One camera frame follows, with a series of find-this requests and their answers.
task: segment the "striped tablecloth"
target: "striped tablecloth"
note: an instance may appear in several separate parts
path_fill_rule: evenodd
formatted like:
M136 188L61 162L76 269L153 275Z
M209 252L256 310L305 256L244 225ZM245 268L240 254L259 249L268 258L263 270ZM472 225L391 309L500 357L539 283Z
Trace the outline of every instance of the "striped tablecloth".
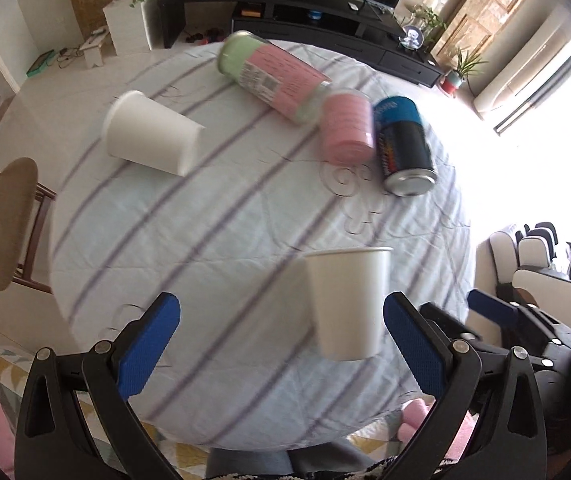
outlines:
M399 94L394 78L353 59L281 46L373 101ZM54 295L82 348L114 338L160 291L179 297L181 325L131 399L142 420L178 441L248 450L321 444L419 388L389 336L367 360L319 355L300 256L390 246L391 291L463 318L473 277L469 222L428 124L438 185L421 197L388 195L375 162L320 162L317 131L220 75L219 48L165 60L131 84L206 126L185 178L110 157L100 123L92 129L56 201Z

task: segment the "black tv stand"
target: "black tv stand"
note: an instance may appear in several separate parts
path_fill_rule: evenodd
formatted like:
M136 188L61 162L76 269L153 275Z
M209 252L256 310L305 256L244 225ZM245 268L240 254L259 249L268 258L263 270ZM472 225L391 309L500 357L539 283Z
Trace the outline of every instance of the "black tv stand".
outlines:
M400 46L402 28L367 0L158 0L165 47L170 48L185 27L186 3L231 1L237 2L233 32L249 30L266 40L313 44L429 87L443 74L430 54ZM249 3L260 4L261 16L242 15ZM312 20L310 10L320 11L321 18Z

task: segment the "blue gripper pad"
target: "blue gripper pad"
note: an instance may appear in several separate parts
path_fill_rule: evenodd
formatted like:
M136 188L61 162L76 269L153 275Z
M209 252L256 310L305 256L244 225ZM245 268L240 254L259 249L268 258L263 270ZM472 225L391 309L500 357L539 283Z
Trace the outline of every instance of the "blue gripper pad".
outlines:
M468 306L502 328L517 325L519 314L515 307L477 288L473 288L468 293Z
M116 386L123 399L142 392L180 320L178 299L163 292L138 321L130 323L123 330L122 334L126 336L130 325L136 324L134 340L118 360Z
M401 350L403 358L423 393L439 399L445 391L446 362L443 360L443 354L439 353L434 342L430 341L427 333L424 332L425 328L422 329L419 326L407 308L416 311L402 293L390 294L383 304L385 326ZM427 322L425 322L425 327L427 330L432 330ZM448 352L451 358L452 354L445 345L441 351L443 350Z

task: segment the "white paper cup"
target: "white paper cup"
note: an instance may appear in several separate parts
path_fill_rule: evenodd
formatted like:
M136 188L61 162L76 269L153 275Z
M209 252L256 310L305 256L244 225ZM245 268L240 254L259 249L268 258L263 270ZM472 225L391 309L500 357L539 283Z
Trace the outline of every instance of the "white paper cup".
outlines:
M136 90L119 97L103 123L110 155L181 176L194 166L201 130L201 124Z
M305 255L323 357L355 361L381 350L391 251L389 247L373 247Z

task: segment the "black and blue can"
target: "black and blue can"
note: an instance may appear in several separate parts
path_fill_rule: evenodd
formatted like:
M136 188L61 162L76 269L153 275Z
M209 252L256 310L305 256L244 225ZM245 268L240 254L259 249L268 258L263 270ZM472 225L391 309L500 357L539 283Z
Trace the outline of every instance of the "black and blue can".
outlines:
M388 97L374 107L377 152L383 187L398 196L416 196L437 183L432 153L414 101Z

